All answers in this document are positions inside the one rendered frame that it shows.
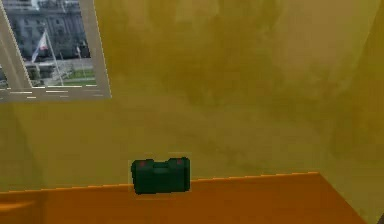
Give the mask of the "dark green case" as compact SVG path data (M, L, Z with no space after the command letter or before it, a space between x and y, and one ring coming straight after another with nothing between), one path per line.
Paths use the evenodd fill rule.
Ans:
M190 190L190 160L187 157L135 160L131 164L136 194L187 192Z

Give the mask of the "grey framed window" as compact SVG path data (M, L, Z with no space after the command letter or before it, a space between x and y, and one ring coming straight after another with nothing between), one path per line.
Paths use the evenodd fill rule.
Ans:
M110 96L94 0L0 0L0 102Z

